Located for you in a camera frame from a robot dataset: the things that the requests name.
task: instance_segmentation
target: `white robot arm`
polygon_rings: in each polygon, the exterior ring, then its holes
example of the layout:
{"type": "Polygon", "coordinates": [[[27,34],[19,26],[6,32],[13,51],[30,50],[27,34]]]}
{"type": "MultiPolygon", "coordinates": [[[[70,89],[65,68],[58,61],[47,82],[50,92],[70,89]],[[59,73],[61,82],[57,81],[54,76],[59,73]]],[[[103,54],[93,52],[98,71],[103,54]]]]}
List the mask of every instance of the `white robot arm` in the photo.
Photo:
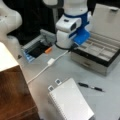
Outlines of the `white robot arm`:
{"type": "Polygon", "coordinates": [[[22,54],[18,39],[14,36],[7,35],[20,25],[22,25],[21,15],[6,6],[3,0],[0,0],[0,42],[4,43],[19,64],[23,65],[26,60],[22,54]]]}
{"type": "Polygon", "coordinates": [[[57,45],[60,48],[70,48],[73,43],[82,44],[89,37],[86,28],[90,23],[87,0],[43,0],[51,8],[63,8],[64,15],[57,22],[57,45]]]}

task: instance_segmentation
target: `pen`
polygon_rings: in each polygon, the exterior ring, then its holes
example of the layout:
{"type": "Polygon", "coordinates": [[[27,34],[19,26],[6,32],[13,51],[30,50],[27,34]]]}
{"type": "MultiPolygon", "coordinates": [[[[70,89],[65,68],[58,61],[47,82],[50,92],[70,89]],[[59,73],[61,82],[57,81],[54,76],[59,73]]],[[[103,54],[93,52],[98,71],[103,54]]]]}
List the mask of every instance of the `pen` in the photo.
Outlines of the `pen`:
{"type": "Polygon", "coordinates": [[[93,87],[93,86],[87,85],[85,83],[78,83],[78,84],[82,87],[91,88],[91,89],[94,89],[94,90],[97,90],[97,91],[100,91],[100,92],[105,92],[105,91],[103,91],[102,88],[93,87]]]}

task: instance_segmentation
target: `blue object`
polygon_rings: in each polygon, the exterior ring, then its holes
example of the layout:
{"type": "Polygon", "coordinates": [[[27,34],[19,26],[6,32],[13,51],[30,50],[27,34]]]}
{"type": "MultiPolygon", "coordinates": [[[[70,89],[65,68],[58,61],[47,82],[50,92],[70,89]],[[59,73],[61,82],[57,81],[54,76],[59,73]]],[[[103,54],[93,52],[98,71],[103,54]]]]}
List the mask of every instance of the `blue object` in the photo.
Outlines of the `blue object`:
{"type": "Polygon", "coordinates": [[[82,19],[82,25],[80,26],[80,28],[84,28],[89,22],[87,21],[88,18],[88,12],[82,14],[82,15],[77,15],[77,16],[71,16],[71,15],[67,15],[64,13],[64,15],[68,18],[81,18],[82,19]]]}
{"type": "Polygon", "coordinates": [[[86,40],[88,40],[88,38],[90,37],[90,33],[85,30],[85,26],[89,24],[89,22],[87,21],[88,12],[86,12],[85,14],[82,14],[82,15],[78,15],[78,16],[71,16],[71,15],[67,15],[67,14],[64,14],[64,15],[68,18],[81,18],[81,20],[82,20],[81,26],[75,32],[70,34],[69,38],[71,38],[73,35],[77,34],[77,36],[73,39],[73,41],[78,45],[81,45],[86,40]]]}
{"type": "Polygon", "coordinates": [[[83,44],[90,37],[90,33],[86,31],[84,28],[79,29],[77,31],[77,36],[73,39],[75,43],[78,45],[83,44]]]}

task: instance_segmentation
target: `desk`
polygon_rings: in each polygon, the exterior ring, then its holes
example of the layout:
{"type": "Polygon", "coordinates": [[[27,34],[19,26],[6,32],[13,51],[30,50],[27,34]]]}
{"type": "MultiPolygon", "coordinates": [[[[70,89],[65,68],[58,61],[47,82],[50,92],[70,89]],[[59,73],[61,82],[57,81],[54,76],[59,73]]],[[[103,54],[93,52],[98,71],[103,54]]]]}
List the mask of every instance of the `desk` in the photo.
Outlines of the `desk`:
{"type": "MultiPolygon", "coordinates": [[[[31,64],[26,65],[23,68],[26,80],[29,81],[47,66],[47,61],[51,57],[56,58],[63,52],[65,51],[53,46],[53,51],[50,54],[42,54],[31,64]]],[[[55,87],[54,81],[57,78],[63,81],[68,77],[74,78],[76,83],[84,82],[103,88],[106,91],[105,93],[79,86],[83,96],[94,111],[96,120],[118,120],[120,117],[120,63],[108,76],[102,76],[72,61],[70,54],[59,59],[29,85],[42,118],[59,120],[55,109],[48,103],[47,88],[49,85],[55,87]]]]}

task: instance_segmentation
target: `black cable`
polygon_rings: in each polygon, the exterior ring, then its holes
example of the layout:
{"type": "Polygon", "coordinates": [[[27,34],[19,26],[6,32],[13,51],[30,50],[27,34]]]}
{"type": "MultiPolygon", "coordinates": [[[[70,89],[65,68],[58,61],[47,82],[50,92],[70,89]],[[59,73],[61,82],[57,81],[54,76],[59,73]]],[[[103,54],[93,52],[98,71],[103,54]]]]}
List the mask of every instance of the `black cable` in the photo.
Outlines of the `black cable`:
{"type": "Polygon", "coordinates": [[[76,43],[73,43],[70,48],[62,48],[62,47],[60,47],[60,46],[57,45],[57,41],[55,41],[55,45],[56,45],[56,47],[58,47],[59,49],[68,50],[69,52],[71,52],[71,51],[73,51],[75,48],[79,47],[76,43]]]}
{"type": "Polygon", "coordinates": [[[62,47],[58,46],[58,45],[57,45],[57,41],[55,41],[55,45],[56,45],[56,47],[58,47],[59,49],[62,49],[62,50],[70,50],[70,48],[62,48],[62,47]]]}

